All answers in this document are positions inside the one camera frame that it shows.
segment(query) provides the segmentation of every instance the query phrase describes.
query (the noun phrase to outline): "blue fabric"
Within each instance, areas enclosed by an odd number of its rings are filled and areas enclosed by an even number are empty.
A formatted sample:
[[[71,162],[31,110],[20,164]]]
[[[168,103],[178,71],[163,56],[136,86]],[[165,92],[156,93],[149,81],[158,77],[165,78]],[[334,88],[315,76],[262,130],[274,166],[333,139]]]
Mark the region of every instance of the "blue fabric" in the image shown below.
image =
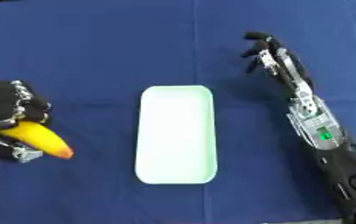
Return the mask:
[[[245,31],[276,35],[356,138],[356,0],[22,0],[0,3],[0,80],[53,102],[62,161],[0,161],[0,224],[256,224],[334,218],[299,152],[279,87],[244,75]],[[219,172],[207,185],[134,173],[141,92],[200,84],[216,107]]]

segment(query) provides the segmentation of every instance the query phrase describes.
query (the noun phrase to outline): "banana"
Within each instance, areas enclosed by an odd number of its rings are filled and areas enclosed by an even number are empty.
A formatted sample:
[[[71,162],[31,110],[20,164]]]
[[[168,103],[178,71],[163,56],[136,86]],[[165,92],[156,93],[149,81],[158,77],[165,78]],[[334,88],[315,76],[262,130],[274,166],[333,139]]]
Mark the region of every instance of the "banana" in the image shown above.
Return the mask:
[[[72,149],[45,126],[34,122],[19,122],[17,127],[0,130],[0,134],[15,138],[35,149],[58,158],[69,159],[73,156]]]

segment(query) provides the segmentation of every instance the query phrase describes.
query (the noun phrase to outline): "white tray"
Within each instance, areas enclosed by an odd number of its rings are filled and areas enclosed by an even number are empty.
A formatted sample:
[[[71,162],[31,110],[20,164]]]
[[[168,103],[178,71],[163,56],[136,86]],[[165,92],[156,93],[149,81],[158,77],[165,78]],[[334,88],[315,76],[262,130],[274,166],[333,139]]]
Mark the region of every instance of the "white tray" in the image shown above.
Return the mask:
[[[136,175],[147,184],[204,184],[217,172],[213,96],[202,86],[143,92]]]

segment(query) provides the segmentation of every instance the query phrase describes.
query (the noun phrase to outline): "black glove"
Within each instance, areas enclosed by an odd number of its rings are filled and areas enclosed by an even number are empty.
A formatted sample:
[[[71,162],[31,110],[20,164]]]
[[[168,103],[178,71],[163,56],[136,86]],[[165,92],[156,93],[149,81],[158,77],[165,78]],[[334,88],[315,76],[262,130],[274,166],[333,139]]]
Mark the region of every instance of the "black glove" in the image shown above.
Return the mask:
[[[15,127],[18,121],[46,124],[51,104],[25,82],[0,80],[0,130]],[[27,162],[43,153],[15,139],[0,136],[0,158]]]
[[[284,47],[275,37],[264,32],[248,31],[246,32],[244,39],[250,39],[256,41],[251,49],[248,49],[241,55],[242,58],[255,56],[254,60],[248,65],[246,71],[247,73],[252,73],[256,69],[256,67],[261,63],[258,60],[257,55],[262,50],[269,50],[273,59],[281,66],[279,69],[285,69],[285,67],[283,67],[283,62],[280,61],[279,58],[277,57],[277,51]],[[297,58],[297,56],[291,51],[288,51],[288,55],[290,56],[293,64],[295,65],[297,72],[301,75],[303,79],[305,79],[308,85],[310,85],[310,87],[313,88],[312,81],[306,75],[304,66],[300,63],[300,60]]]

